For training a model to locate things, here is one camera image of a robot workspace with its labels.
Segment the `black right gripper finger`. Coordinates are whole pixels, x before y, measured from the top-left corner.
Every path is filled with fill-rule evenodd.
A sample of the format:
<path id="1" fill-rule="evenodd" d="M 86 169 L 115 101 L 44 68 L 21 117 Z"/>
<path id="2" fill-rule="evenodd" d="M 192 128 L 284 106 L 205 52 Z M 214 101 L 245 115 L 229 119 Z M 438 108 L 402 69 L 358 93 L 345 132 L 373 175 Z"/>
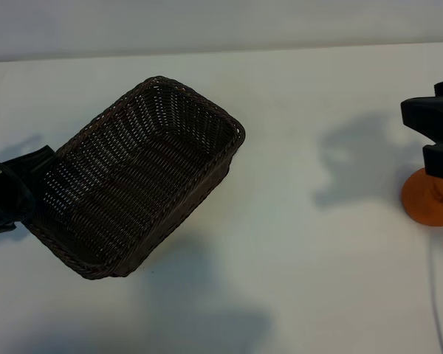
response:
<path id="1" fill-rule="evenodd" d="M 403 124 L 435 143 L 443 143 L 443 96 L 416 97 L 400 105 Z"/>
<path id="2" fill-rule="evenodd" d="M 429 176 L 443 179 L 443 143 L 425 145 L 422 151 L 425 172 Z"/>

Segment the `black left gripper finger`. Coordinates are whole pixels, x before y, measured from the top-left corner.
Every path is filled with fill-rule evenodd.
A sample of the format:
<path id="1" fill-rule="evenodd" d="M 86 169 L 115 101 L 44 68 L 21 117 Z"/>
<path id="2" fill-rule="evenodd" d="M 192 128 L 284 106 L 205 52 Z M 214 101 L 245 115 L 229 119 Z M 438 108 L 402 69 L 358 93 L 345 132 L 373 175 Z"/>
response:
<path id="1" fill-rule="evenodd" d="M 55 151 L 46 145 L 37 151 L 9 160 L 9 168 L 29 190 L 34 190 L 54 163 Z"/>

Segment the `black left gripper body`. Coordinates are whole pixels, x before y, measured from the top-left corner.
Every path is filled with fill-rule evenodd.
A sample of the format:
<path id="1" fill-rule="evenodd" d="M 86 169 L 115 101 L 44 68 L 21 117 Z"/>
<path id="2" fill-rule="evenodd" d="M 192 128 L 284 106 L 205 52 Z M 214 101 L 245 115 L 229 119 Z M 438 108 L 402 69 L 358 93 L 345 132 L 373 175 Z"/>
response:
<path id="1" fill-rule="evenodd" d="M 35 199 L 24 182 L 0 163 L 0 234 L 16 229 L 35 208 Z"/>

